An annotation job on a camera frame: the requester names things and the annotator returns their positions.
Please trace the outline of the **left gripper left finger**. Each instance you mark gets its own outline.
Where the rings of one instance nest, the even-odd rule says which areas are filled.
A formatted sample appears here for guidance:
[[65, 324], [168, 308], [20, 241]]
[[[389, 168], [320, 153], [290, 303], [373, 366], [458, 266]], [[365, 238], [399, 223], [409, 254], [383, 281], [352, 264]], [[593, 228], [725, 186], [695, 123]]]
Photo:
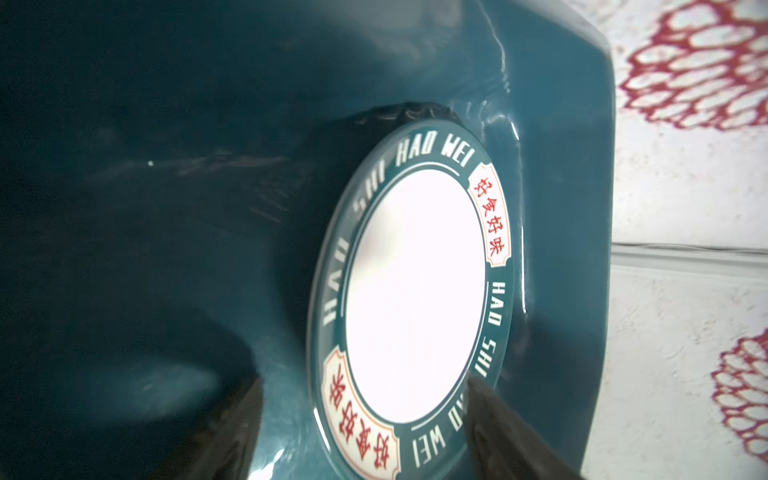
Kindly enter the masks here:
[[151, 479], [246, 479], [264, 409], [263, 381], [247, 377], [211, 408]]

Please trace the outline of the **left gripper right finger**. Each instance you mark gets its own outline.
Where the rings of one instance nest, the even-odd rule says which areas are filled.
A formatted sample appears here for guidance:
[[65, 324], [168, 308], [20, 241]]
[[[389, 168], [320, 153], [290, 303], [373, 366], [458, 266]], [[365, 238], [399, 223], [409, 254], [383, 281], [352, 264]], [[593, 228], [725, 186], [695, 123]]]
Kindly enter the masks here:
[[477, 479], [582, 478], [491, 387], [475, 377], [466, 381], [464, 430]]

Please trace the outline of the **green Hao Wei plate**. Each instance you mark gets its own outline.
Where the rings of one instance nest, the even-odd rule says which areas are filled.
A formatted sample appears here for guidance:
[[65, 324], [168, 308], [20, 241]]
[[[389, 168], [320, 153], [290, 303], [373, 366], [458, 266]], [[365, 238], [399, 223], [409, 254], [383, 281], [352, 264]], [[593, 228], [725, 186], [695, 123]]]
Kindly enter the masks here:
[[479, 140], [449, 120], [386, 136], [326, 230], [308, 380], [343, 479], [443, 479], [466, 451], [468, 382], [494, 386], [512, 322], [512, 221]]

